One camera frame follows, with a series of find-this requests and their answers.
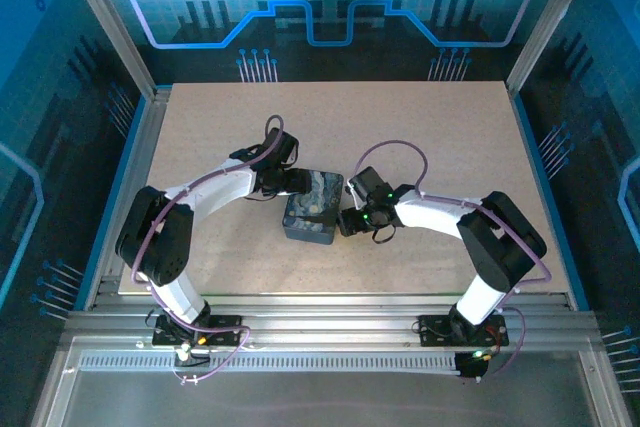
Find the aluminum frame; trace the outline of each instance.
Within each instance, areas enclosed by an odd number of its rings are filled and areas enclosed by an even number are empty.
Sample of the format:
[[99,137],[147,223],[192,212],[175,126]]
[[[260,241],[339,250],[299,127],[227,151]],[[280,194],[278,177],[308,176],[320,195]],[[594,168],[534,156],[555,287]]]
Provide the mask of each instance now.
[[[135,191],[146,180],[162,125],[168,91],[158,92],[151,75],[111,0],[87,0],[142,95],[147,109],[127,165],[123,187],[108,225],[105,245],[115,239]],[[512,93],[524,84],[571,0],[549,0],[507,79]],[[144,318],[152,307],[148,296],[120,297],[115,281],[123,264],[103,248],[85,309],[70,314],[67,328],[47,377],[35,426],[62,425],[72,399],[84,349],[150,349]],[[266,351],[425,351],[411,324],[418,314],[445,313],[453,296],[222,296],[207,299],[221,313],[241,313],[255,328],[253,348]],[[616,385],[595,317],[573,312],[562,295],[519,295],[512,300],[527,319],[525,351],[579,351],[586,382],[601,425],[631,425]],[[507,325],[519,335],[519,318],[506,313]]]
[[[104,282],[92,312],[73,312],[47,378],[34,426],[62,425],[83,352],[115,354],[160,352],[150,345],[145,317],[153,308],[148,296],[118,296],[115,280]],[[281,353],[436,354],[453,349],[422,348],[411,331],[417,315],[448,312],[454,296],[425,295],[290,295],[210,296],[212,310],[241,314],[253,329],[248,350]],[[527,319],[525,352],[575,352],[584,357],[585,376],[603,426],[631,425],[608,363],[592,312],[575,312],[562,294],[519,295],[511,305]],[[521,333],[519,316],[504,313],[513,350]]]
[[507,77],[507,89],[511,95],[516,95],[524,85],[533,70],[540,55],[549,43],[556,27],[562,21],[572,0],[548,0],[536,25],[531,31],[526,44],[522,48],[516,63]]
[[87,0],[87,3],[109,37],[140,93],[147,102],[154,100],[156,85],[113,2],[111,0]]

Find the vent grille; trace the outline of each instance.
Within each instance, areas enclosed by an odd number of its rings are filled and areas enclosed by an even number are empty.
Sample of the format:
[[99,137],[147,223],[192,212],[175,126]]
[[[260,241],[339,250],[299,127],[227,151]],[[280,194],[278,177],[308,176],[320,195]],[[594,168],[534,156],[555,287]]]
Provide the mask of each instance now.
[[173,352],[84,351],[80,369],[86,371],[159,372],[173,368]]
[[[216,352],[209,365],[220,365],[229,354]],[[89,371],[167,371],[173,352],[85,351],[80,368]],[[279,353],[241,352],[224,369],[229,372],[421,372],[457,374],[449,353]]]

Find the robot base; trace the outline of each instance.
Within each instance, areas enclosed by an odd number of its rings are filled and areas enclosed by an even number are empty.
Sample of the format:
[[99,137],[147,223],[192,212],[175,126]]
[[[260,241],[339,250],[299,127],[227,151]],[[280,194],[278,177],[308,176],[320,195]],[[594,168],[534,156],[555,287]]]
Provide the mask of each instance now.
[[[198,325],[214,329],[229,328],[242,324],[239,315],[210,315]],[[206,334],[184,329],[163,313],[156,319],[151,344],[154,347],[180,347],[184,342],[193,347],[230,346],[236,347],[240,343],[240,332],[225,332],[222,334]]]
[[509,345],[507,328],[501,315],[487,317],[468,341],[455,338],[448,315],[421,315],[418,317],[416,330],[420,335],[421,347],[493,347],[496,345],[496,338],[489,331],[500,336],[501,346]]

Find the blue border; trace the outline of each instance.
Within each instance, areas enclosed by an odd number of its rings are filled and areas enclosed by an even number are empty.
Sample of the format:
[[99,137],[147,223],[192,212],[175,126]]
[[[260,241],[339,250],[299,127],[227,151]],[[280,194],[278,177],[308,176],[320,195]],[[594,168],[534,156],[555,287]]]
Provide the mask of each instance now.
[[5,275],[4,280],[2,281],[2,285],[0,285],[0,311],[1,311],[5,301],[7,300],[7,296],[9,295],[11,285],[13,284],[13,281],[16,278],[18,269],[20,268],[20,263],[22,262],[22,258],[24,257],[24,254],[27,251],[27,247],[29,246],[29,241],[31,240],[33,231],[36,228],[36,224],[38,223],[38,219],[40,218],[42,209],[44,208],[44,193],[42,191],[42,179],[40,178],[38,169],[34,167],[29,160],[23,159],[22,157],[20,157],[3,142],[0,142],[0,155],[5,156],[9,160],[9,162],[13,162],[16,165],[16,167],[18,167],[18,169],[20,169],[22,172],[24,172],[29,177],[31,177],[31,182],[33,183],[33,192],[36,196],[36,205],[33,208],[33,211],[31,212],[31,216],[29,217],[29,223],[24,229],[22,237],[20,238],[20,243],[18,244],[18,248],[13,254],[13,259],[11,260],[11,264],[9,265],[7,274]]
[[560,213],[558,212],[556,201],[553,198],[553,193],[551,192],[551,184],[549,184],[549,180],[544,172],[542,159],[540,158],[540,153],[538,152],[537,144],[533,136],[533,129],[529,123],[529,118],[527,117],[520,94],[513,97],[513,105],[518,114],[518,124],[520,125],[521,133],[526,141],[525,147],[527,148],[529,159],[533,163],[536,181],[542,190],[542,200],[547,207],[549,216],[551,217],[551,224],[553,225],[556,238],[558,239],[560,253],[564,260],[565,269],[569,278],[569,286],[573,292],[576,306],[578,310],[590,310],[589,302],[587,301],[587,296],[584,293],[584,287],[580,280],[580,274],[578,274],[578,268],[576,267],[575,260],[573,259],[571,249],[569,248],[569,240],[567,239],[567,234],[564,231],[564,226],[560,219]]
[[113,183],[111,184],[111,191],[109,192],[107,205],[105,206],[104,213],[102,214],[102,220],[100,221],[100,226],[98,227],[96,240],[93,242],[93,247],[91,248],[91,255],[89,256],[89,261],[87,262],[87,269],[85,270],[82,284],[80,284],[78,297],[76,297],[76,302],[73,306],[73,310],[84,310],[84,304],[89,297],[91,284],[93,284],[93,278],[96,275],[96,270],[98,269],[98,260],[100,259],[100,253],[102,252],[102,246],[107,237],[107,228],[109,227],[109,221],[111,220],[111,217],[113,216],[113,213],[115,211],[116,200],[118,198],[118,194],[120,193],[120,186],[124,179],[124,173],[127,169],[127,164],[129,163],[131,153],[133,151],[133,143],[136,139],[136,136],[138,135],[140,123],[142,121],[142,115],[144,114],[144,111],[147,109],[147,107],[148,105],[144,96],[140,96],[138,108],[136,109],[136,113],[133,117],[133,122],[131,123],[131,128],[129,129],[129,135],[127,136],[127,141],[124,144],[120,162],[118,163],[118,169],[116,170],[116,175],[113,179]]
[[500,42],[480,42],[480,41],[443,41],[436,38],[436,36],[424,25],[424,23],[410,10],[394,9],[393,0],[353,0],[347,9],[347,35],[344,40],[316,40],[313,32],[313,15],[311,4],[306,0],[268,0],[267,10],[250,11],[243,19],[236,25],[231,32],[222,40],[222,42],[201,42],[201,43],[183,43],[183,44],[160,44],[155,39],[151,27],[147,22],[140,4],[137,0],[129,0],[131,7],[133,8],[140,26],[147,37],[148,42],[156,49],[159,50],[173,50],[173,49],[224,49],[226,48],[242,30],[256,18],[268,18],[276,17],[276,7],[302,7],[305,10],[306,30],[307,30],[307,42],[313,47],[347,47],[353,42],[353,33],[355,25],[355,9],[358,6],[383,6],[385,16],[405,17],[427,38],[435,47],[459,47],[459,48],[474,48],[474,47],[487,47],[487,48],[503,48],[511,43],[516,29],[520,25],[520,21],[524,16],[525,10],[529,5],[530,0],[522,0],[522,4],[518,9],[518,12],[509,28],[507,37]]
[[640,155],[636,156],[631,162],[629,162],[622,171],[617,200],[618,206],[620,206],[620,210],[622,211],[624,221],[627,223],[629,233],[631,234],[631,237],[633,237],[633,242],[636,244],[636,248],[640,252],[640,229],[638,229],[638,226],[636,225],[633,214],[631,213],[631,209],[629,209],[626,200],[627,191],[629,190],[629,179],[631,175],[638,170],[640,170]]

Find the glass panel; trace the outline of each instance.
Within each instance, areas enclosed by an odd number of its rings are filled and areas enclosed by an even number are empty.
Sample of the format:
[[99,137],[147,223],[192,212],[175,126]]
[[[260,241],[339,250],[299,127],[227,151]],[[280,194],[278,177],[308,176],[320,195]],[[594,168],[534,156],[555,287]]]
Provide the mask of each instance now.
[[114,0],[161,84],[504,79],[546,1]]
[[574,0],[521,98],[587,299],[637,335],[640,0]]
[[0,0],[0,32],[0,423],[28,425],[139,92],[85,0]]

